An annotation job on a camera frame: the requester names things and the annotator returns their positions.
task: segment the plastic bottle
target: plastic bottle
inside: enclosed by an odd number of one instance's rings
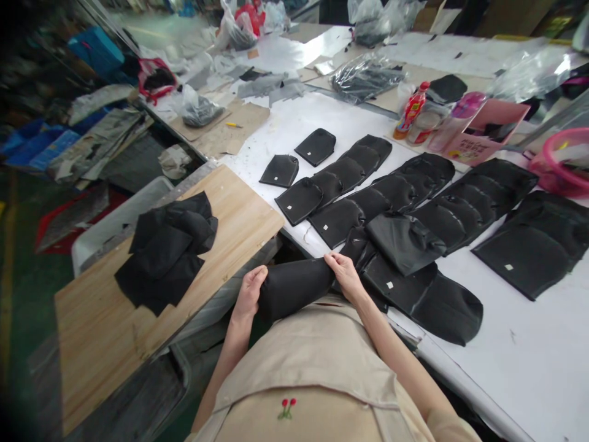
[[[482,92],[469,92],[465,94],[450,116],[445,120],[431,138],[428,150],[431,152],[442,152],[452,139],[464,131],[483,106],[487,96]]]
[[[414,93],[409,101],[405,105],[405,110],[401,116],[401,121],[397,124],[395,128],[395,132],[393,133],[393,138],[395,139],[404,139],[411,129],[411,125],[421,112],[422,107],[425,103],[425,91],[429,89],[429,82],[423,82],[421,86],[419,86],[419,91]]]

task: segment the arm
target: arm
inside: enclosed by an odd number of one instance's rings
[[[444,393],[366,293],[352,260],[332,252],[325,255],[325,262],[335,272],[346,299],[356,307],[380,358],[397,374],[397,379],[415,402],[423,420],[427,422],[432,410],[456,414]]]
[[[210,379],[209,386],[202,396],[201,404],[192,424],[191,433],[198,433],[207,422],[215,407],[215,399],[221,385],[247,353],[247,346],[252,333],[253,317],[258,311],[260,287],[267,275],[268,269],[265,266],[260,266],[244,276],[235,308],[231,314],[219,361]]]

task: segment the pink box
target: pink box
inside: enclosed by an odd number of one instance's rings
[[[528,111],[527,104],[510,103],[490,98],[468,127],[484,130],[488,123],[500,125],[517,123],[519,126]],[[442,156],[469,166],[476,166],[506,145],[515,133],[517,126],[502,143],[462,132],[450,141]]]

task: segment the pink water bottle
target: pink water bottle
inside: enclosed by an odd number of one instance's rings
[[[442,127],[429,141],[428,150],[442,152],[452,139],[468,127],[471,121],[483,106],[487,96],[482,92],[469,92],[465,94]]]

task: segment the red bag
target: red bag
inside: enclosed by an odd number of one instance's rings
[[[141,70],[139,71],[139,93],[145,95],[147,97],[147,102],[149,103],[150,100],[153,100],[153,105],[158,105],[158,98],[163,97],[164,95],[170,93],[171,91],[175,90],[178,86],[178,81],[176,80],[176,76],[167,64],[161,58],[140,58],[139,65],[141,66]],[[162,86],[161,88],[155,91],[148,91],[145,89],[145,81],[147,77],[152,75],[156,69],[165,69],[170,72],[170,75],[174,79],[173,85]]]

